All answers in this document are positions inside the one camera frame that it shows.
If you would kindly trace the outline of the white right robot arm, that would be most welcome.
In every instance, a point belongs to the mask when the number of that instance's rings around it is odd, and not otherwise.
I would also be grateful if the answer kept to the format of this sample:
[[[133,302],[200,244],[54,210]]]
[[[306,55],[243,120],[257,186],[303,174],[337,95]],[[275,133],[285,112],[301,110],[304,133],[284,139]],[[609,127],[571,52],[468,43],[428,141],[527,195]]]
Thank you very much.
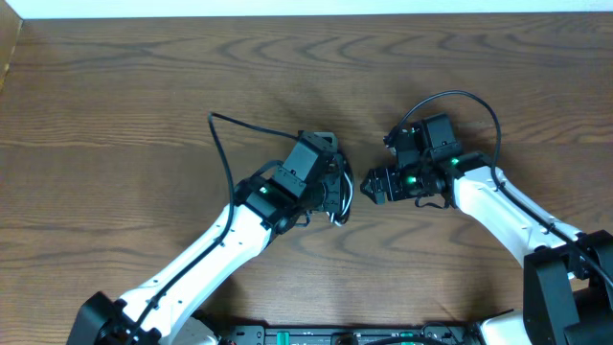
[[[547,213],[487,155],[465,153],[444,113],[386,144],[396,163],[369,170],[362,194],[376,204],[440,195],[487,228],[523,269],[523,309],[479,322],[482,343],[611,343],[612,287],[589,265],[612,271],[611,234],[585,234]]]

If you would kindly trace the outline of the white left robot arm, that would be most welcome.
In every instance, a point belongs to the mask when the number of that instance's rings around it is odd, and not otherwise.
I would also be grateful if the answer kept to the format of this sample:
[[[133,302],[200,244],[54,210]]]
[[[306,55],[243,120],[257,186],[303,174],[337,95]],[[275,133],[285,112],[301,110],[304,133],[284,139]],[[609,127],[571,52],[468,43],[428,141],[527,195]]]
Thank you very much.
[[[112,301],[97,292],[79,309],[70,344],[171,344],[193,312],[243,264],[313,213],[343,214],[347,161],[331,132],[303,131],[287,159],[231,188],[211,227],[168,266]]]

